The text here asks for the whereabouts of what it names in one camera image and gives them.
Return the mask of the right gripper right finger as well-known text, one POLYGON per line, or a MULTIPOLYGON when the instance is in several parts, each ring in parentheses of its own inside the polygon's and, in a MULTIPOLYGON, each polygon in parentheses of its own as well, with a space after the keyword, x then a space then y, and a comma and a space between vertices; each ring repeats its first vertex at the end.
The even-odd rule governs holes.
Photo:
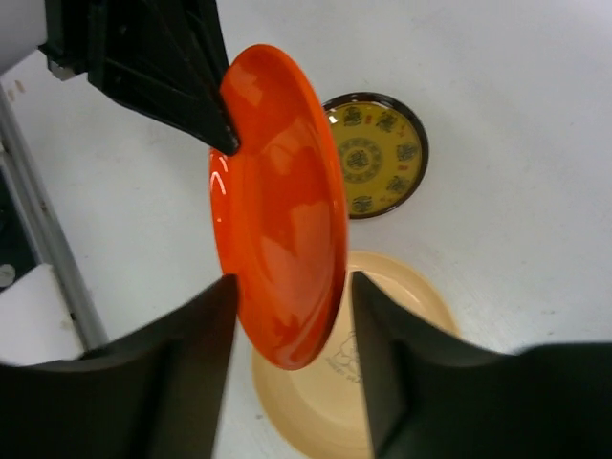
POLYGON ((469 344, 351 276, 367 421, 378 458, 607 458, 611 346, 514 355, 469 344))

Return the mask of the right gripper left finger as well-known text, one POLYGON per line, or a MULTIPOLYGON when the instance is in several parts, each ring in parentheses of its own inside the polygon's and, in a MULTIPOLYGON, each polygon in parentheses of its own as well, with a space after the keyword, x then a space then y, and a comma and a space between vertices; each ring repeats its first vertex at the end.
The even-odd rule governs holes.
POLYGON ((72 361, 1 366, 4 458, 209 458, 238 281, 72 361))

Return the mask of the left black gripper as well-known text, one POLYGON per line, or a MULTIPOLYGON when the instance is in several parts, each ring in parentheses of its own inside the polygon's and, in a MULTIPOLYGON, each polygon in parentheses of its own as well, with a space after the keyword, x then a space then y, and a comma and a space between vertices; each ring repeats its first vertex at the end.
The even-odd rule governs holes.
POLYGON ((53 76, 88 81, 119 105, 224 154, 238 135, 220 89, 229 68, 214 1, 44 2, 53 76))

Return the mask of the large beige plate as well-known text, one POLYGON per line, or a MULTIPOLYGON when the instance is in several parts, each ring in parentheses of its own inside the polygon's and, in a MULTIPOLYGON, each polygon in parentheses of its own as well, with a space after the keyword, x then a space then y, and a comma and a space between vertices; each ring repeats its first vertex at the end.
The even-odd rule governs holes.
MULTIPOLYGON (((402 307, 459 334, 442 296, 405 263, 380 253, 351 251, 348 270, 366 273, 402 307)), ((350 293, 344 293, 332 333, 311 364, 285 371, 253 352, 251 372, 268 419, 292 447, 310 458, 373 457, 350 293)))

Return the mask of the yellow patterned black-rimmed plate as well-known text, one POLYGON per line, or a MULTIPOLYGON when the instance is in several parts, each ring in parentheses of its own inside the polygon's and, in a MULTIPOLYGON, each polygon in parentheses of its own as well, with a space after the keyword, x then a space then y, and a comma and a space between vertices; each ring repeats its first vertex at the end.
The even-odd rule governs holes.
POLYGON ((339 154, 349 218, 384 215, 421 184, 429 141, 403 102, 374 92, 337 96, 323 104, 339 154))

